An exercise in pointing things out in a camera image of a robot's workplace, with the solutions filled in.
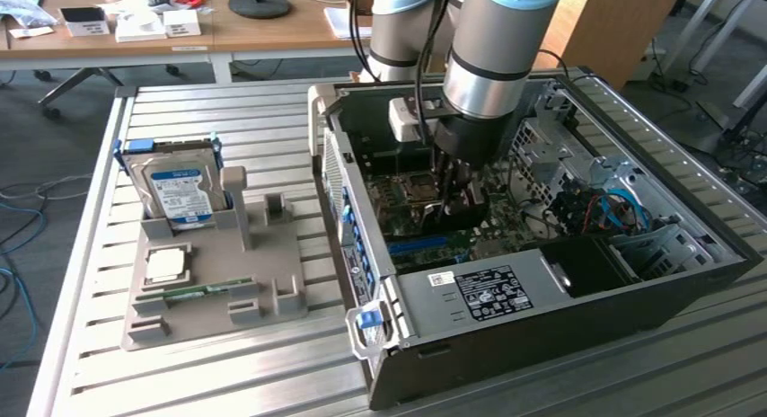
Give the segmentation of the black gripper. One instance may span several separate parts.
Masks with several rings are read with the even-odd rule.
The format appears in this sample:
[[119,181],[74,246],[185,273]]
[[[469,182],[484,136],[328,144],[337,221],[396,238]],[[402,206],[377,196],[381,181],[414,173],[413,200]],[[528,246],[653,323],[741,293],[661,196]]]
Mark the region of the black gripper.
[[436,123],[433,144],[470,169],[481,169],[494,157],[501,137],[512,127],[513,115],[497,119],[474,119],[464,115],[441,117]]

